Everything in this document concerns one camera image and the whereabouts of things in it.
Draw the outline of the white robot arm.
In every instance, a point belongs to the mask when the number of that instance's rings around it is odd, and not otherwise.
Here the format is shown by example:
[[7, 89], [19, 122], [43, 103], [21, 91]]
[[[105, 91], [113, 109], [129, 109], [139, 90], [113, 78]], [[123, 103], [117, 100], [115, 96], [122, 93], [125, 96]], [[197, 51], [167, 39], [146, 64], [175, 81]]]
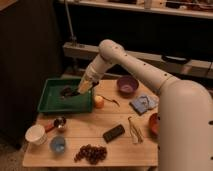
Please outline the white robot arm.
[[213, 171], [213, 98], [207, 89], [141, 61], [105, 39], [78, 92], [87, 92], [115, 64], [159, 97], [158, 171]]

